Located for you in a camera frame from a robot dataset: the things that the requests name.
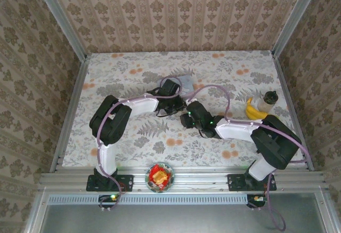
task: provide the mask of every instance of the yellow banana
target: yellow banana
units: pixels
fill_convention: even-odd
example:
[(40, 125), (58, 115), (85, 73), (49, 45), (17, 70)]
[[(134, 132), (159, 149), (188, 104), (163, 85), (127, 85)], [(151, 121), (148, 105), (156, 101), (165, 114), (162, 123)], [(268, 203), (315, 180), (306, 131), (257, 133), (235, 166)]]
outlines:
[(251, 105), (252, 98), (248, 99), (247, 105), (246, 105), (246, 115), (249, 119), (251, 120), (256, 120), (256, 119), (264, 119), (267, 116), (266, 112), (261, 112)]

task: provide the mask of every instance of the bottle cap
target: bottle cap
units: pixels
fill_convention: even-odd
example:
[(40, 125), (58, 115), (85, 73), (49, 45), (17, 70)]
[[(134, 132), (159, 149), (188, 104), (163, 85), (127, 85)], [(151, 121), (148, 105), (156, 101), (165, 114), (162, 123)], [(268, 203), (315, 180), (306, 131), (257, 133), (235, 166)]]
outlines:
[(276, 91), (268, 91), (266, 92), (263, 100), (270, 105), (273, 105), (278, 100), (278, 95), (276, 94)]

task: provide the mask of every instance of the floral tablecloth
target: floral tablecloth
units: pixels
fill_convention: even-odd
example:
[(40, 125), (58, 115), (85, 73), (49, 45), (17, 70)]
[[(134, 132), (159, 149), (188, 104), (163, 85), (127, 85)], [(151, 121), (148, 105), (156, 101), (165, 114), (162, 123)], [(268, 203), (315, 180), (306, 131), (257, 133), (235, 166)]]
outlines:
[[(246, 101), (276, 90), (279, 100), (270, 113), (293, 129), (283, 90), (269, 51), (152, 52), (93, 54), (80, 95), (62, 166), (95, 166), (96, 142), (89, 122), (103, 99), (112, 94), (131, 98), (157, 87), (164, 76), (189, 75), (194, 89), (207, 84), (224, 86), (231, 96), (229, 117), (247, 119)], [(226, 108), (223, 92), (207, 88), (198, 100), (212, 115)], [(258, 156), (253, 143), (204, 139), (198, 130), (186, 130), (181, 113), (158, 118), (155, 113), (129, 119), (117, 142), (118, 166), (249, 166)], [(294, 160), (302, 159), (299, 151)]]

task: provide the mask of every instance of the plastic bottle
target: plastic bottle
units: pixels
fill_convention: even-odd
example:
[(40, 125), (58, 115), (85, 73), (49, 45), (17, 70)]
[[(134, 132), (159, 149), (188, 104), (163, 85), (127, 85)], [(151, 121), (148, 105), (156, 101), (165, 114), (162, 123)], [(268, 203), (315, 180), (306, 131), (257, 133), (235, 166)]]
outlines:
[(258, 102), (258, 110), (262, 112), (269, 113), (272, 107), (276, 104), (278, 100), (278, 95), (276, 91), (268, 91)]

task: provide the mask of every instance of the patterned wallpaper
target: patterned wallpaper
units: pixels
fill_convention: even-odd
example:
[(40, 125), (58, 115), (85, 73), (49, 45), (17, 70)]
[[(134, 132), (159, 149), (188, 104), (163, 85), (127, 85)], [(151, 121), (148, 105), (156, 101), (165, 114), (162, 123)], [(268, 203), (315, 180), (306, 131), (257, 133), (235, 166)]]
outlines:
[(270, 50), (297, 0), (59, 0), (87, 53)]
[(312, 0), (280, 62), (315, 167), (341, 214), (341, 0)]
[(43, 0), (0, 0), (0, 232), (20, 232), (79, 69)]

